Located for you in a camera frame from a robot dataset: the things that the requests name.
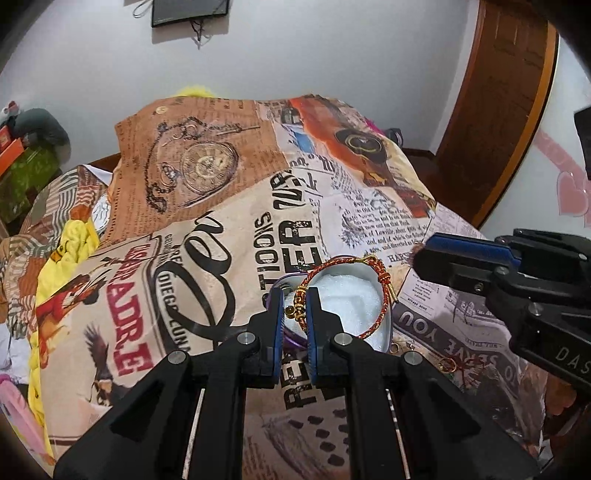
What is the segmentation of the brown wooden door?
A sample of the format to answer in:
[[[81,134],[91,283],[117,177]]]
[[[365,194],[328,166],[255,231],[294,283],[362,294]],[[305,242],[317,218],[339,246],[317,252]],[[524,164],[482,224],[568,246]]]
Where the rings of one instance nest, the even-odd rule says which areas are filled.
[[[406,149],[436,200],[480,228],[522,163],[546,106],[558,33],[530,1],[482,1],[436,152]]]

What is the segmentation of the purple heart-shaped tin box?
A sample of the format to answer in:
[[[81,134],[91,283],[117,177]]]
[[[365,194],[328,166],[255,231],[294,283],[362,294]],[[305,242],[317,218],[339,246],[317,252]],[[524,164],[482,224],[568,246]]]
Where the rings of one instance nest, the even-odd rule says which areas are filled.
[[[359,336],[376,351],[386,352],[391,342],[391,302],[384,297],[384,289],[376,269],[342,256],[342,263],[322,268],[308,278],[304,273],[284,275],[273,287],[283,291],[284,346],[290,350],[308,347],[307,332],[294,318],[294,295],[302,282],[318,289],[322,309],[339,316],[342,328]]]

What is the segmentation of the black wall-mounted television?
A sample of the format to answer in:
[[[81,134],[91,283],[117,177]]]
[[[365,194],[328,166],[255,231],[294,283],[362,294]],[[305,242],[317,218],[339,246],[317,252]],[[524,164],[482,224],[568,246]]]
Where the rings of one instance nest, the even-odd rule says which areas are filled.
[[[228,0],[154,0],[151,27],[225,16],[228,5]]]

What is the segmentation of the newspaper print bed cover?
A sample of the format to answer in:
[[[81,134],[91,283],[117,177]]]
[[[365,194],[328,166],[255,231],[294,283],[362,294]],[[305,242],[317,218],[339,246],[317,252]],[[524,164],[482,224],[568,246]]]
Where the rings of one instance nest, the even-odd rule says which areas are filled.
[[[478,231],[436,202],[396,143],[345,103],[176,97],[117,125],[109,182],[87,167],[53,180],[1,244],[1,324],[29,383],[37,279],[66,222],[100,244],[38,310],[41,396],[53,457],[27,394],[1,384],[26,459],[58,459],[165,355],[202,354],[262,311],[273,284],[342,256],[376,269],[391,302],[386,353],[422,354],[535,459],[547,377],[509,349],[481,298],[424,282],[411,255],[439,232]]]

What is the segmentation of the pink heart wall sticker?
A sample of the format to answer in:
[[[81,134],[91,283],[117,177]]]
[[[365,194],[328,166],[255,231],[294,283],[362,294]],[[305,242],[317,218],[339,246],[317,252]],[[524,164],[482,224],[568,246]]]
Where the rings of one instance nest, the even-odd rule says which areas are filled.
[[[534,137],[536,148],[558,169],[556,193],[558,211],[562,216],[582,218],[590,227],[590,181],[586,171],[545,131]]]

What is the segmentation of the green patterned box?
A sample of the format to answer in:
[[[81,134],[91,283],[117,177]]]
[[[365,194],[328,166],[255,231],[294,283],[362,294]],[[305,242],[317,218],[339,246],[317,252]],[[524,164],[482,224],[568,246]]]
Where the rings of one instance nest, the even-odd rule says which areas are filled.
[[[24,215],[59,171],[52,148],[37,145],[25,149],[1,177],[1,220],[8,224]]]

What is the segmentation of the yellow pillow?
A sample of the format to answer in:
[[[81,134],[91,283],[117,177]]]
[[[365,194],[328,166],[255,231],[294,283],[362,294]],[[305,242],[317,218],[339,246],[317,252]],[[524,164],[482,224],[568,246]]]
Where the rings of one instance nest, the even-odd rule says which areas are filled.
[[[215,98],[215,94],[202,85],[189,85],[179,89],[174,97]]]

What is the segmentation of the dark green plush toy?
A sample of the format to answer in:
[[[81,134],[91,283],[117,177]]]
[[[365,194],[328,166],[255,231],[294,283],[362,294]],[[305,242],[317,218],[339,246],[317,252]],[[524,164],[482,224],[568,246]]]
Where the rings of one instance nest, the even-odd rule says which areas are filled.
[[[19,113],[9,121],[9,129],[14,138],[35,134],[53,146],[64,146],[69,137],[61,124],[47,110],[32,108]]]

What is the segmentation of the yellow cloth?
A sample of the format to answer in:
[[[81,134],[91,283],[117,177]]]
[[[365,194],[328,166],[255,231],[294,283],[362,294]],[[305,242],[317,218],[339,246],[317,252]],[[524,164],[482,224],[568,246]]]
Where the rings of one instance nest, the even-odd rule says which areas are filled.
[[[86,221],[68,220],[63,228],[58,247],[50,254],[49,259],[41,268],[37,279],[35,297],[35,315],[37,329],[31,334],[29,343],[29,388],[27,400],[32,415],[41,429],[44,456],[53,457],[49,442],[45,415],[41,396],[42,365],[48,363],[48,334],[41,332],[41,313],[37,310],[54,295],[61,287],[73,278],[77,266],[93,254],[100,244],[98,234],[91,218]]]

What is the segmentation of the dark blue bag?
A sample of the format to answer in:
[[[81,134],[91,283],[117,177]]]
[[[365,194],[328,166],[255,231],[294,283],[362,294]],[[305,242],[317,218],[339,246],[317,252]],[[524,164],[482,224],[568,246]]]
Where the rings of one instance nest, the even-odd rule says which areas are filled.
[[[388,128],[384,131],[384,135],[396,143],[400,148],[404,147],[404,135],[400,128]]]

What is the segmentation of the orange box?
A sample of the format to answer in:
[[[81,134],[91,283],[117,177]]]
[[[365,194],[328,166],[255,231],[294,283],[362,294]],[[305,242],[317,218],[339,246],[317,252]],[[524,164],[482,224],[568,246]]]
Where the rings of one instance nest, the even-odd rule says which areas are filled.
[[[2,176],[24,152],[20,138],[12,138],[9,128],[0,129],[0,176]]]

